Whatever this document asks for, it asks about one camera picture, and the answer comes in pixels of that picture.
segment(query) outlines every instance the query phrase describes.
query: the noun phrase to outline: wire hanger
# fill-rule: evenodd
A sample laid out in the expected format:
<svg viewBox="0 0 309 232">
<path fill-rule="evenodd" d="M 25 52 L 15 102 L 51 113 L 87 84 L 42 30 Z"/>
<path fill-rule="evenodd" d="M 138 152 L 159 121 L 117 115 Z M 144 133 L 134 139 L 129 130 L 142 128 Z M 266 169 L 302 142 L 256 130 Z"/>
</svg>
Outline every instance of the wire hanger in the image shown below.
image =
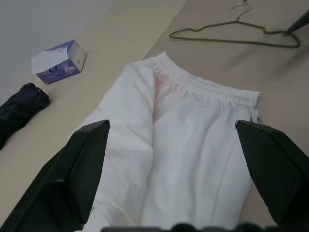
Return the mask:
<svg viewBox="0 0 309 232">
<path fill-rule="evenodd" d="M 229 10 L 232 10 L 232 9 L 234 9 L 236 7 L 239 7 L 239 6 L 249 6 L 249 9 L 244 11 L 243 13 L 241 13 L 235 21 L 229 21 L 229 22 L 212 24 L 212 25 L 204 26 L 204 27 L 202 27 L 200 29 L 185 28 L 185 29 L 182 29 L 182 30 L 174 31 L 173 33 L 171 33 L 169 35 L 169 37 L 171 39 L 179 39 L 179 40 L 210 41 L 210 42 L 236 43 L 236 44 L 242 44 L 243 43 L 243 44 L 256 44 L 256 45 L 271 46 L 271 47 L 284 47 L 284 48 L 298 48 L 301 45 L 300 39 L 295 34 L 293 34 L 292 32 L 285 31 L 285 30 L 268 31 L 268 30 L 266 30 L 262 26 L 239 21 L 241 16 L 243 16 L 245 13 L 249 12 L 252 9 L 251 5 L 249 5 L 247 3 L 243 3 L 243 4 L 238 4 L 238 5 L 235 5 L 235 6 L 231 7 L 231 8 L 229 8 Z M 202 31 L 202 30 L 204 30 L 206 28 L 213 28 L 213 27 L 227 25 L 227 24 L 242 24 L 242 25 L 245 25 L 245 26 L 253 27 L 253 28 L 259 28 L 259 29 L 263 30 L 264 34 L 268 34 L 268 35 L 272 35 L 272 34 L 285 34 L 285 35 L 291 36 L 296 41 L 297 44 L 296 45 L 284 45 L 284 44 L 264 43 L 264 42 L 258 42 L 258 41 L 221 40 L 221 39 L 189 38 L 189 37 L 176 36 L 176 35 L 184 32 L 184 31 L 199 32 L 199 31 Z"/>
</svg>

